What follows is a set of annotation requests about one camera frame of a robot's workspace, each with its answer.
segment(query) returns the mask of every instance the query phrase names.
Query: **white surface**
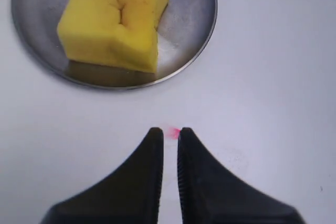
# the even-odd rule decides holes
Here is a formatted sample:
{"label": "white surface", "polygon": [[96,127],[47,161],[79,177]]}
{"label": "white surface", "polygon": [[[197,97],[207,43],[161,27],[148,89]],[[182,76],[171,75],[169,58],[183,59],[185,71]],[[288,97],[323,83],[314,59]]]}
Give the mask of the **white surface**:
{"label": "white surface", "polygon": [[[113,171],[151,126],[190,126],[239,177],[307,223],[336,212],[335,0],[219,0],[202,56],[131,92],[59,81],[16,39],[0,0],[0,223],[38,223]],[[160,223],[181,223],[166,141]]]}

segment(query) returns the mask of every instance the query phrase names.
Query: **sponge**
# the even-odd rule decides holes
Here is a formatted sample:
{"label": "sponge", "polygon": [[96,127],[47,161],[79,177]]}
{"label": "sponge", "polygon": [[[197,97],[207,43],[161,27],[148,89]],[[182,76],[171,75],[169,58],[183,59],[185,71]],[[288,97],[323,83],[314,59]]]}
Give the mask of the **sponge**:
{"label": "sponge", "polygon": [[69,0],[57,27],[70,60],[156,72],[156,28],[169,0]]}

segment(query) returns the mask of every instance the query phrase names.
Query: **round plate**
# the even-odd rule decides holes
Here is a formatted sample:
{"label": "round plate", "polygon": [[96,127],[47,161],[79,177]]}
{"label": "round plate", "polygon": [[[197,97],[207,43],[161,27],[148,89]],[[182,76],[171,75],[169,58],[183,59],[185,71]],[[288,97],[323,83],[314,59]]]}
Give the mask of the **round plate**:
{"label": "round plate", "polygon": [[56,28],[68,0],[12,0],[13,20],[29,52],[67,80],[107,89],[145,87],[166,80],[200,55],[213,32],[217,0],[170,0],[158,28],[157,73],[69,61]]}

